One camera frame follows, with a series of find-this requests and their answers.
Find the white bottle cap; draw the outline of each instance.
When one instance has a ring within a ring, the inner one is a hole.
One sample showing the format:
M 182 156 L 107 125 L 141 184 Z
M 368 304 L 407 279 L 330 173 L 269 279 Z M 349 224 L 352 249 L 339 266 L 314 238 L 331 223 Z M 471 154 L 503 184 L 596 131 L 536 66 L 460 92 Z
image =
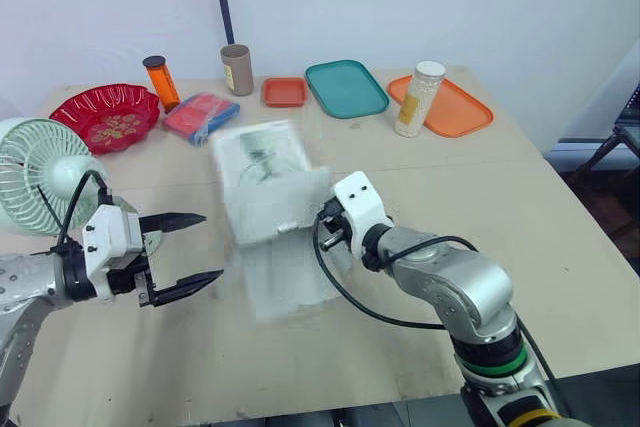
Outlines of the white bottle cap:
M 419 74 L 428 75 L 429 77 L 444 77 L 444 74 L 447 73 L 447 68 L 444 65 L 433 60 L 418 62 L 416 70 Z

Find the black cable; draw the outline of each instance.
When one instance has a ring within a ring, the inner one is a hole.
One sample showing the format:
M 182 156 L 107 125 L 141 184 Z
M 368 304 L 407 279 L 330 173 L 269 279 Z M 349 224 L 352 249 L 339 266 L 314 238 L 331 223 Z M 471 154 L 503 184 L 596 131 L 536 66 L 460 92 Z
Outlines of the black cable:
M 71 197 L 71 201 L 69 202 L 69 207 L 67 207 L 67 212 L 64 216 L 64 221 L 62 222 L 62 227 L 60 227 L 60 234 L 58 234 L 58 242 L 56 243 L 56 247 L 61 247 L 64 243 L 64 239 L 67 236 L 69 226 L 71 225 L 71 219 L 73 218 L 73 211 L 76 209 L 76 204 L 78 203 L 78 199 L 80 199 L 80 194 L 84 189 L 84 186 L 87 184 L 89 177 L 93 177 L 101 192 L 106 193 L 107 184 L 104 183 L 104 180 L 100 176 L 100 173 L 95 170 L 87 170 L 82 177 L 80 178 L 80 182 L 76 186 L 76 190 L 73 192 L 73 196 Z
M 42 197 L 45 207 L 51 214 L 51 217 L 53 217 L 53 220 L 55 220 L 56 224 L 58 225 L 58 229 L 62 230 L 62 223 L 60 222 L 60 218 L 58 217 L 58 214 L 56 214 L 56 211 L 53 210 L 53 207 L 51 207 L 51 204 L 49 203 L 49 199 L 47 199 L 47 196 L 44 195 L 44 192 L 42 191 L 39 185 L 36 185 L 36 188 L 38 189 L 38 192 L 40 192 L 40 197 Z
M 525 338 L 527 339 L 527 342 L 529 342 L 529 345 L 531 346 L 533 353 L 536 354 L 536 357 L 538 358 L 538 362 L 540 362 L 542 369 L 544 370 L 545 374 L 547 374 L 547 377 L 549 378 L 549 384 L 551 384 L 551 387 L 555 391 L 556 397 L 562 404 L 562 407 L 565 410 L 566 416 L 573 417 L 573 410 L 569 406 L 569 402 L 567 402 L 567 398 L 564 396 L 564 393 L 562 392 L 562 390 L 560 390 L 560 386 L 558 385 L 558 379 L 556 379 L 556 376 L 553 375 L 553 371 L 551 370 L 551 367 L 549 367 L 549 364 L 547 363 L 547 359 L 545 359 L 544 355 L 542 355 L 542 351 L 540 350 L 540 347 L 538 347 L 538 344 L 536 344 L 536 341 L 533 340 L 533 336 L 531 335 L 531 332 L 529 332 L 529 329 L 527 329 L 527 326 L 524 325 L 524 322 L 522 322 L 522 319 L 519 316 L 517 316 L 517 319 L 518 319 L 518 327 L 520 327 L 520 330 L 522 331 Z
M 456 235 L 443 235 L 442 237 L 434 237 L 429 240 L 423 240 L 422 242 L 418 242 L 416 245 L 413 245 L 408 249 L 404 249 L 398 252 L 397 254 L 393 254 L 391 257 L 389 257 L 387 260 L 385 260 L 382 263 L 382 268 L 384 269 L 390 266 L 391 264 L 393 264 L 396 260 L 401 259 L 402 257 L 406 257 L 409 254 L 413 254 L 418 250 L 426 249 L 427 247 L 431 247 L 436 244 L 441 244 L 443 242 L 457 242 L 459 244 L 464 245 L 469 250 L 473 250 L 474 252 L 478 251 L 478 249 L 476 249 L 471 242 L 469 242 L 466 239 L 463 239 L 462 237 L 458 237 Z
M 379 314 L 374 310 L 362 305 L 357 299 L 355 299 L 347 289 L 345 289 L 340 282 L 333 276 L 327 264 L 324 262 L 322 258 L 322 253 L 320 252 L 320 242 L 318 240 L 318 235 L 320 231 L 320 217 L 316 217 L 316 220 L 313 224 L 313 250 L 316 253 L 316 259 L 318 260 L 318 264 L 320 264 L 320 268 L 324 272 L 324 274 L 329 279 L 329 282 L 333 284 L 338 292 L 342 294 L 342 296 L 347 299 L 354 307 L 356 307 L 361 312 L 367 314 L 370 317 L 373 317 L 376 320 L 380 320 L 382 322 L 386 322 L 387 324 L 398 325 L 400 327 L 409 327 L 412 329 L 432 329 L 432 330 L 446 330 L 444 325 L 442 324 L 428 324 L 423 322 L 407 322 L 404 320 L 394 319 L 393 317 L 387 317 L 386 315 Z

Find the orange tray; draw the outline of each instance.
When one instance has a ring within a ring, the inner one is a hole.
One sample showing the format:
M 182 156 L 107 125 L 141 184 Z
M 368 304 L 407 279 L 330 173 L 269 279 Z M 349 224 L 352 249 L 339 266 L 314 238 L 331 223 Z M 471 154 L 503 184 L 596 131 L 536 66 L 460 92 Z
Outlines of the orange tray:
M 271 77 L 262 84 L 269 107 L 301 107 L 307 101 L 307 83 L 301 77 Z
M 389 95 L 402 105 L 411 75 L 392 80 Z M 493 112 L 450 80 L 444 79 L 436 94 L 424 125 L 443 137 L 462 137 L 480 130 L 493 121 Z

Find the fan grille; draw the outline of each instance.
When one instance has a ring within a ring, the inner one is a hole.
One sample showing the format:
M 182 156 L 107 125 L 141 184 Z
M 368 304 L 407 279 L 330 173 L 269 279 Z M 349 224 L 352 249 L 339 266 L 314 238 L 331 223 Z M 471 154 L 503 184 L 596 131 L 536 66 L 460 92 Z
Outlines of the fan grille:
M 65 155 L 90 155 L 88 147 L 68 127 L 47 119 L 25 121 L 0 141 L 0 204 L 22 229 L 57 234 L 59 228 L 46 208 L 38 186 L 62 221 L 69 202 L 57 197 L 47 182 L 49 164 Z M 80 199 L 71 228 L 86 222 L 97 199 Z

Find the red decorative plate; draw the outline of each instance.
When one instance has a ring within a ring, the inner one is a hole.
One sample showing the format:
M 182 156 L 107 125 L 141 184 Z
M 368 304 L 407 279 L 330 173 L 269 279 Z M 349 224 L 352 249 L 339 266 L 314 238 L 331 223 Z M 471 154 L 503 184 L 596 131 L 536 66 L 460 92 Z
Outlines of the red decorative plate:
M 160 115 L 158 102 L 141 85 L 103 85 L 67 99 L 49 118 L 70 127 L 100 155 L 144 139 Z

